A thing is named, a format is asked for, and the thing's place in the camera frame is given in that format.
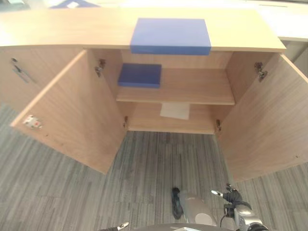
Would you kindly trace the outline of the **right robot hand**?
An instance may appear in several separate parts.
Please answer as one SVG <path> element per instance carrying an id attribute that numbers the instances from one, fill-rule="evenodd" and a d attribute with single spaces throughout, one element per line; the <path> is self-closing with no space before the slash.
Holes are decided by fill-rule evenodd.
<path id="1" fill-rule="evenodd" d="M 226 190 L 227 192 L 219 192 L 216 190 L 211 190 L 211 193 L 222 197 L 224 200 L 226 200 L 228 203 L 235 204 L 243 201 L 243 198 L 239 191 L 233 187 L 231 184 L 227 183 L 226 184 Z"/>

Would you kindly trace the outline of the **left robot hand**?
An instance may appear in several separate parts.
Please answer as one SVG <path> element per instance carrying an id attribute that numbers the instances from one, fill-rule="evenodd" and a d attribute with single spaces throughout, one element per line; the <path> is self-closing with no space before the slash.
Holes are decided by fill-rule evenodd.
<path id="1" fill-rule="evenodd" d="M 120 223 L 117 226 L 100 229 L 99 231 L 121 231 L 122 229 L 126 228 L 128 225 L 129 225 L 129 222 L 126 221 L 124 223 Z"/>

